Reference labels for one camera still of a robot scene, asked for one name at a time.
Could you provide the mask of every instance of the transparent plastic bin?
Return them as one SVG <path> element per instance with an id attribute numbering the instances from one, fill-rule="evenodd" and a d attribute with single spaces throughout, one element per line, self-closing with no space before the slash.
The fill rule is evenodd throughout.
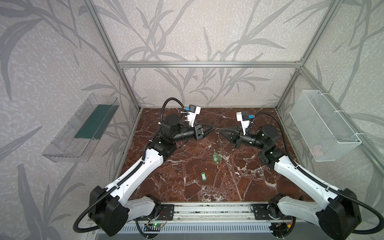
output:
<path id="1" fill-rule="evenodd" d="M 317 162 L 335 161 L 360 138 L 319 90 L 304 90 L 290 114 Z"/>
<path id="2" fill-rule="evenodd" d="M 53 162 L 87 162 L 118 107 L 117 97 L 91 93 L 42 155 Z"/>

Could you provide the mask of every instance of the red marble tabletop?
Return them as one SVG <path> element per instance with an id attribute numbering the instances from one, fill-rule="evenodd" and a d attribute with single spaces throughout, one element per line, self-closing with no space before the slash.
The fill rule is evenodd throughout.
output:
<path id="1" fill-rule="evenodd" d="M 180 110 L 166 109 L 165 116 L 177 114 Z M 141 157 L 144 145 L 159 126 L 157 122 L 160 111 L 143 109 L 122 173 Z M 277 116 L 273 108 L 202 108 L 196 121 L 218 128 L 235 127 L 239 124 L 236 121 L 236 112 L 239 111 L 248 111 L 249 114 L 266 111 Z M 260 115 L 251 132 L 267 123 L 278 128 L 270 116 Z M 277 146 L 284 149 L 282 138 Z M 219 163 L 213 161 L 214 153 L 222 157 Z M 212 131 L 203 140 L 191 139 L 177 149 L 148 176 L 132 194 L 131 199 L 151 194 L 162 202 L 268 201 L 277 193 L 283 193 L 295 199 L 303 194 L 305 200 L 310 200 L 290 180 L 264 166 L 257 156 L 258 153 L 258 149 L 245 145 L 235 149 L 223 136 Z M 202 172 L 206 174 L 206 181 L 202 180 Z"/>

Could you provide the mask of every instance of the mesh basket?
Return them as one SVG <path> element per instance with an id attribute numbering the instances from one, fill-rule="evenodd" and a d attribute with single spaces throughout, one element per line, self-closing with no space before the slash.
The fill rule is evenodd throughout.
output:
<path id="1" fill-rule="evenodd" d="M 290 114 L 317 162 L 335 161 L 361 144 L 319 90 L 304 90 Z"/>

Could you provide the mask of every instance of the robotic arm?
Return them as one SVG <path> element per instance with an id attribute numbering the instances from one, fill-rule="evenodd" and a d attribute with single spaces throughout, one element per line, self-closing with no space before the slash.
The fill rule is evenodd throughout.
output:
<path id="1" fill-rule="evenodd" d="M 195 122 L 200 113 L 200 107 L 189 105 L 181 116 L 171 114 L 162 120 L 164 108 L 168 101 L 175 100 L 183 108 L 184 106 L 175 98 L 169 98 L 161 111 L 161 127 L 144 148 L 143 156 L 137 160 L 125 173 L 105 188 L 95 187 L 89 198 L 89 207 L 78 217 L 73 225 L 75 232 L 89 232 L 98 228 L 103 229 L 109 236 L 115 235 L 127 221 L 140 216 L 156 218 L 159 215 L 160 202 L 150 196 L 141 199 L 129 200 L 136 188 L 158 168 L 176 150 L 176 142 L 188 141 L 194 138 L 205 138 L 214 126 Z M 91 228 L 79 228 L 81 219 L 88 213 L 98 226 Z"/>
<path id="2" fill-rule="evenodd" d="M 259 114 L 267 114 L 277 121 L 282 131 L 286 153 L 276 146 L 280 135 L 273 125 L 266 124 L 260 127 L 256 134 L 250 133 L 254 118 Z M 372 207 L 356 200 L 354 192 L 349 189 L 340 190 L 321 180 L 292 159 L 282 126 L 275 116 L 270 113 L 257 113 L 253 116 L 248 112 L 238 112 L 236 117 L 241 125 L 236 128 L 220 129 L 219 133 L 232 142 L 234 147 L 240 147 L 243 143 L 246 146 L 261 149 L 258 156 L 266 166 L 287 177 L 316 202 L 316 204 L 304 202 L 278 194 L 269 201 L 270 216 L 274 217 L 282 213 L 298 217 L 321 227 L 328 236 L 335 240 L 344 240 L 351 233 L 371 234 L 383 229 L 382 215 Z M 358 205 L 378 216 L 377 227 L 370 230 L 355 230 L 361 223 Z"/>

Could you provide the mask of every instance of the patterned wallpaper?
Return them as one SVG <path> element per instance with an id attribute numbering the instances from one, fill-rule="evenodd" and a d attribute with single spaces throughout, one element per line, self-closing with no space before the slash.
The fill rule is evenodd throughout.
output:
<path id="1" fill-rule="evenodd" d="M 0 239 L 78 239 L 137 115 L 82 1 L 0 1 Z M 87 163 L 41 154 L 90 93 L 120 107 Z"/>
<path id="2" fill-rule="evenodd" d="M 384 153 L 384 1 L 344 1 L 306 63 L 307 69 L 338 102 L 358 127 Z M 302 90 L 311 89 L 299 77 L 279 109 L 302 163 L 311 172 L 340 188 L 353 190 L 384 214 L 384 178 L 358 147 L 333 162 L 316 162 L 292 121 L 289 111 Z M 377 218 L 362 210 L 359 229 L 376 226 Z M 351 235 L 349 239 L 384 239 Z"/>
<path id="3" fill-rule="evenodd" d="M 297 61 L 330 2 L 94 0 L 120 61 Z M 201 106 L 272 106 L 291 72 L 126 69 L 126 76 L 142 106 L 171 96 Z"/>

